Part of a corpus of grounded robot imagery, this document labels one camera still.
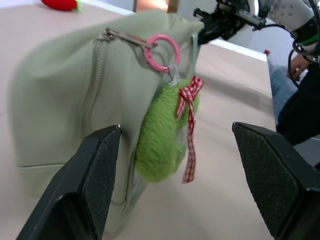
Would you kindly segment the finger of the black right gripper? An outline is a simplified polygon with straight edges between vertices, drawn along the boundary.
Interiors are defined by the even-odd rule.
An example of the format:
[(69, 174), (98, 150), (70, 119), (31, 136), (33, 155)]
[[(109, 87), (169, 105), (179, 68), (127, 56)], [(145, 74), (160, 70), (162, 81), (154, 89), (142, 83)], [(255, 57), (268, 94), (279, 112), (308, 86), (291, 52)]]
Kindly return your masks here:
[(205, 45), (212, 40), (220, 38), (226, 31), (226, 26), (225, 23), (205, 25), (204, 29), (198, 34), (198, 45)]
[(207, 12), (200, 8), (195, 8), (193, 16), (198, 20), (216, 20), (218, 18), (218, 10), (215, 8), (213, 11)]

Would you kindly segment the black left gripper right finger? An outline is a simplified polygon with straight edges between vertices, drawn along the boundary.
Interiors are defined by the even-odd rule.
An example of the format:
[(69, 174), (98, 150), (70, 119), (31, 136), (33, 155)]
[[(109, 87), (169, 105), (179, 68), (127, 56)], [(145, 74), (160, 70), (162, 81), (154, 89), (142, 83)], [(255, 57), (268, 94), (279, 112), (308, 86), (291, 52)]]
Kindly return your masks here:
[(232, 124), (246, 182), (276, 240), (320, 238), (320, 172), (279, 133)]

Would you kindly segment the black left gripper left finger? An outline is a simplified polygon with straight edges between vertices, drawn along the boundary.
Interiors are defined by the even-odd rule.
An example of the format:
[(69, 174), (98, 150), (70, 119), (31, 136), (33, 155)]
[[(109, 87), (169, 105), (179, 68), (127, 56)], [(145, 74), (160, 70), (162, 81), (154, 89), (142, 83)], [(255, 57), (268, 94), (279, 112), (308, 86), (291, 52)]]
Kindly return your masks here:
[(102, 239), (116, 179), (121, 127), (87, 136), (53, 176), (18, 240)]

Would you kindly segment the person's bare hand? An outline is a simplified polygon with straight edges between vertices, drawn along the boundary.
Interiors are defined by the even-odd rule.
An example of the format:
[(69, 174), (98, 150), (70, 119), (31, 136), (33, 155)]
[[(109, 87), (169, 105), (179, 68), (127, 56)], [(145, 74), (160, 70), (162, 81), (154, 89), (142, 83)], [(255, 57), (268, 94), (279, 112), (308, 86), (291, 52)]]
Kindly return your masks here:
[(298, 81), (301, 73), (305, 71), (310, 64), (311, 62), (306, 60), (302, 55), (296, 55), (290, 62), (290, 72), (292, 74), (291, 79)]

